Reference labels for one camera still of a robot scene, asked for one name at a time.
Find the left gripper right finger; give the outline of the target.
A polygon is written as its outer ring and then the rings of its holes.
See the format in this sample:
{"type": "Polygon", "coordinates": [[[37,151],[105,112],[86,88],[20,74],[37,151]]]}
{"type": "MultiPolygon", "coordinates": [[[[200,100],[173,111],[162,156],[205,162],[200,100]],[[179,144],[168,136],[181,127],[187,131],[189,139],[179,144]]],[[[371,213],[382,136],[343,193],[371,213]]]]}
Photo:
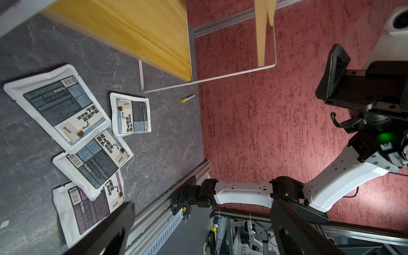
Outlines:
{"type": "Polygon", "coordinates": [[[284,201],[274,200],[270,219],[280,254],[282,255],[342,255],[284,201]]]}

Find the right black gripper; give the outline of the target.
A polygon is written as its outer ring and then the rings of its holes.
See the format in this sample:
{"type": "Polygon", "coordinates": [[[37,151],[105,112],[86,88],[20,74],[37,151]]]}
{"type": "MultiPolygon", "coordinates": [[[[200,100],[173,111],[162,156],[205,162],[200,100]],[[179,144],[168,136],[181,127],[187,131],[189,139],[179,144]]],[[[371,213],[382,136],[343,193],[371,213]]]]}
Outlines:
{"type": "Polygon", "coordinates": [[[367,70],[348,70],[350,56],[335,44],[316,97],[327,104],[363,111],[408,110],[407,61],[375,61],[367,70]]]}

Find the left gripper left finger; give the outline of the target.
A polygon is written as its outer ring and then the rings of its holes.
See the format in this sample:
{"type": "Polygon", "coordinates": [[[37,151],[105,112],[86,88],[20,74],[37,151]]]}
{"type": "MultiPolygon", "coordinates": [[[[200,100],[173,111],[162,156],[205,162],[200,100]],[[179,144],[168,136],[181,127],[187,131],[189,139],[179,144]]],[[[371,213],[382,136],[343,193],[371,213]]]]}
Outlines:
{"type": "Polygon", "coordinates": [[[125,202],[88,235],[70,248],[66,255],[123,255],[134,223],[134,203],[125,202]]]}

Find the purple coffee bag bottom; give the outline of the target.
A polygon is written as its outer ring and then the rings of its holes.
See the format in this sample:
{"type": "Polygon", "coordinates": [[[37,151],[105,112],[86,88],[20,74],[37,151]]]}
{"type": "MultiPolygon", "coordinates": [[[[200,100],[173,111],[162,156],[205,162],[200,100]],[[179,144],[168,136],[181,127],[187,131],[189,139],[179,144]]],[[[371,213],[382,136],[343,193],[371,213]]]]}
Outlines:
{"type": "Polygon", "coordinates": [[[125,202],[121,171],[103,185],[99,196],[90,200],[73,182],[55,188],[53,202],[69,248],[77,244],[101,221],[125,202]]]}

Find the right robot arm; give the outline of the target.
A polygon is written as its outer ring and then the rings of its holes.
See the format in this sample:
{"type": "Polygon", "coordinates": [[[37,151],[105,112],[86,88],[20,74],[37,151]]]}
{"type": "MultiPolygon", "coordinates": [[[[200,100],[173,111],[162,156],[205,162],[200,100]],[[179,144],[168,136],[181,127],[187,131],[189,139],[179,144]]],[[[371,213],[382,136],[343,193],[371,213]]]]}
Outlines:
{"type": "Polygon", "coordinates": [[[350,70],[350,57],[336,44],[331,49],[316,97],[346,108],[350,118],[337,128],[351,135],[347,145],[307,183],[287,176],[261,183],[228,183],[194,177],[170,197],[171,210],[196,205],[248,204],[272,208],[278,200],[306,221],[326,223],[327,212],[351,191],[377,177],[396,174],[408,164],[408,63],[375,60],[365,70],[350,70]]]}

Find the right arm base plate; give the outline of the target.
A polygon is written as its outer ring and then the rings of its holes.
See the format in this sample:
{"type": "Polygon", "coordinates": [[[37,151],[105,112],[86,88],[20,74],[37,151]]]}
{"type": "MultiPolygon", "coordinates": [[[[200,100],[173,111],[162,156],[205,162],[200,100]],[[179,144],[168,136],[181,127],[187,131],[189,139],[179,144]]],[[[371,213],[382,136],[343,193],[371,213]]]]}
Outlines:
{"type": "Polygon", "coordinates": [[[196,193],[199,187],[196,183],[184,184],[170,196],[170,209],[175,216],[181,211],[182,220],[187,221],[190,218],[192,204],[196,201],[196,193]]]}

